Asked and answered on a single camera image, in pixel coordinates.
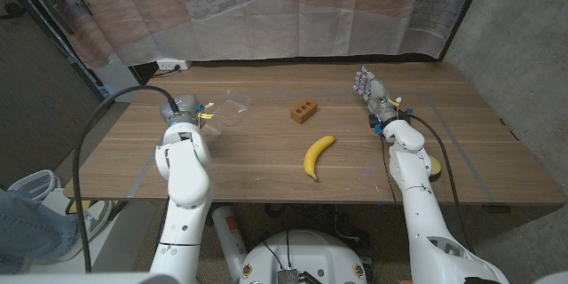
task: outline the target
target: gray wall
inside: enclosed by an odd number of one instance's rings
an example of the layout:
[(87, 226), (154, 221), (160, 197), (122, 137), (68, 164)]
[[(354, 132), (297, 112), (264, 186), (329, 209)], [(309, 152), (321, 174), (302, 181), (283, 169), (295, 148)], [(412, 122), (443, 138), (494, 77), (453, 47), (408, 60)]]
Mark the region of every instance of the gray wall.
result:
[[(17, 0), (0, 0), (4, 5)], [(0, 185), (54, 170), (99, 104), (29, 13), (0, 20)]]
[[(474, 0), (445, 61), (568, 191), (568, 0)], [(568, 271), (566, 205), (494, 234), (477, 251), (511, 283)]]

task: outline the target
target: shoe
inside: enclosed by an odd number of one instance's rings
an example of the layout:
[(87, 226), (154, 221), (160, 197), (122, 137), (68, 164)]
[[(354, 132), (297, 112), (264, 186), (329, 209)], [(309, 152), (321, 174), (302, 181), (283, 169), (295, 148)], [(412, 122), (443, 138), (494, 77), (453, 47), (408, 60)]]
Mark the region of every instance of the shoe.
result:
[[(89, 241), (105, 226), (112, 210), (113, 203), (111, 201), (98, 201), (83, 212)], [(81, 241), (81, 236), (79, 236), (77, 243), (64, 256), (58, 258), (58, 260), (68, 261), (81, 252), (82, 249), (83, 242)]]

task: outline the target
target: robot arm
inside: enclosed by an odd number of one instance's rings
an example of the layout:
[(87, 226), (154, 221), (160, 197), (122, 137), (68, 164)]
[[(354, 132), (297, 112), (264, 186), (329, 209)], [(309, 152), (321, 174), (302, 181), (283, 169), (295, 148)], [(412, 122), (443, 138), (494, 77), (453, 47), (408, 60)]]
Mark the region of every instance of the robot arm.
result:
[(414, 284), (462, 284), (472, 280), (509, 283), (493, 264), (465, 249), (447, 230), (430, 181), (431, 161), (424, 149), (424, 136), (397, 110), (383, 84), (362, 67), (353, 89), (379, 119), (389, 149), (389, 171), (403, 196), (410, 265)]
[(213, 199), (213, 185), (205, 169), (210, 165), (209, 149), (195, 125), (198, 106), (195, 96), (176, 101), (180, 113), (162, 107), (170, 125), (162, 145), (155, 150), (156, 165), (168, 180), (168, 211), (162, 237), (150, 273), (168, 274), (179, 283), (195, 283), (201, 235)]

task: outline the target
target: wooden table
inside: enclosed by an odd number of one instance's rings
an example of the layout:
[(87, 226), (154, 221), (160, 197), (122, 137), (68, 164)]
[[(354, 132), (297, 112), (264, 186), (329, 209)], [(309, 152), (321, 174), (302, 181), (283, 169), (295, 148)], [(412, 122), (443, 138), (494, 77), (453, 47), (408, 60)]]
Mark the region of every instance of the wooden table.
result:
[[(197, 64), (154, 79), (172, 95), (193, 92), (201, 103), (222, 104), (224, 93), (245, 94), (248, 111), (209, 146), (208, 173), (216, 201), (393, 203), (381, 140), (368, 126), (368, 110), (352, 90), (360, 65)], [(430, 123), (446, 144), (461, 202), (558, 204), (561, 188), (549, 177), (458, 70), (446, 63), (368, 64), (402, 108)], [(304, 124), (290, 108), (305, 98), (318, 112)], [(155, 168), (154, 147), (165, 123), (164, 98), (140, 92), (81, 168), (83, 196), (90, 199), (166, 199), (166, 181)], [(420, 123), (426, 149), (443, 163), (440, 147)], [(318, 159), (319, 182), (304, 173), (308, 147), (318, 138), (336, 142)], [(433, 184), (438, 200), (453, 202), (445, 165)], [(395, 187), (397, 200), (400, 192)], [(72, 196), (71, 185), (66, 195)]]

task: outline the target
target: orange brick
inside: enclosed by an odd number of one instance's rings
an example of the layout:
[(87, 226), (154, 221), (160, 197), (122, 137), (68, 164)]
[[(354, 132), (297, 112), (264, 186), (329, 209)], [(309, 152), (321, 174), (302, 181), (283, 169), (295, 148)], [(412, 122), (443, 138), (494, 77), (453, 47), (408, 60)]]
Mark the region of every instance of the orange brick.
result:
[(318, 110), (318, 104), (311, 99), (305, 99), (290, 110), (290, 118), (300, 124), (304, 123), (312, 114)]

